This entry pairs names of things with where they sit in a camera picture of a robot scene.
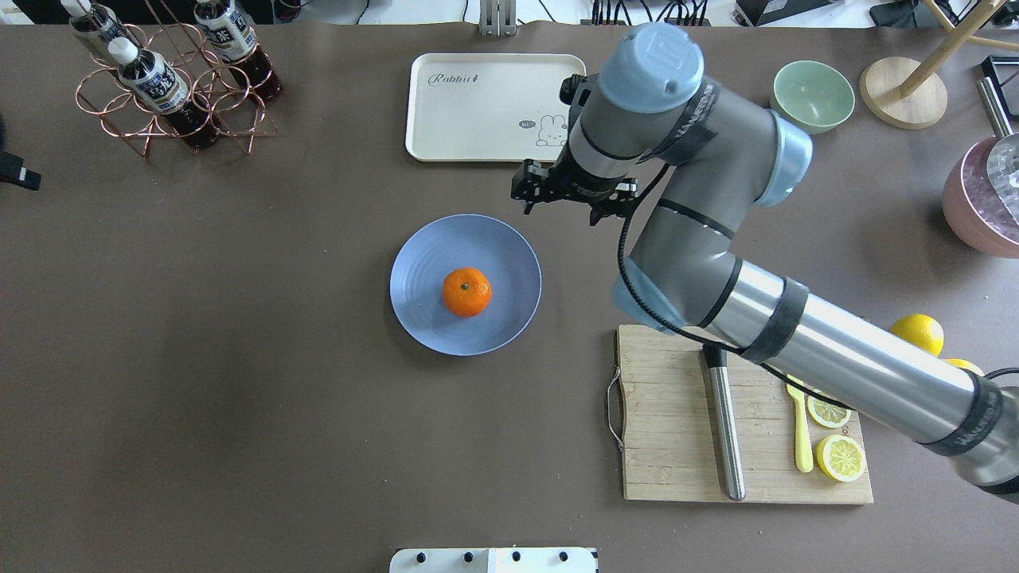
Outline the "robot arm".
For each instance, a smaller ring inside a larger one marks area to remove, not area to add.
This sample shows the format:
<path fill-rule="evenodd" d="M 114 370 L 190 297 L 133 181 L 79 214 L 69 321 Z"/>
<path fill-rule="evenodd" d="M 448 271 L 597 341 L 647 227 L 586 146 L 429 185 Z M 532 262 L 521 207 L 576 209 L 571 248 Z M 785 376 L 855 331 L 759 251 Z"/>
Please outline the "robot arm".
<path fill-rule="evenodd" d="M 629 253 L 615 301 L 638 322 L 699 327 L 745 360 L 819 392 L 943 456 L 982 492 L 1017 500 L 1017 389 L 943 362 L 754 261 L 738 238 L 755 210 L 794 191 L 808 134 L 718 80 L 683 29 L 629 28 L 597 73 L 564 81 L 564 149 L 525 160 L 512 197 L 575 201 L 590 222 L 629 220 L 647 203 L 632 174 L 672 170 Z"/>

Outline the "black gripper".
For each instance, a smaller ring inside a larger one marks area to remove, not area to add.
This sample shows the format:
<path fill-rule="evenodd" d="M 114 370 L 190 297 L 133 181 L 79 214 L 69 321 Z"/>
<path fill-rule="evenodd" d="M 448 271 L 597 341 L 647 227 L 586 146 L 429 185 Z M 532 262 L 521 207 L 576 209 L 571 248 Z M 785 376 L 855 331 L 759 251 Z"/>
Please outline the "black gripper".
<path fill-rule="evenodd" d="M 594 226 L 604 218 L 631 216 L 639 205 L 639 183 L 632 177 L 594 177 L 570 158 L 553 166 L 526 159 L 513 175 L 509 198 L 525 204 L 525 214 L 540 203 L 584 203 Z"/>

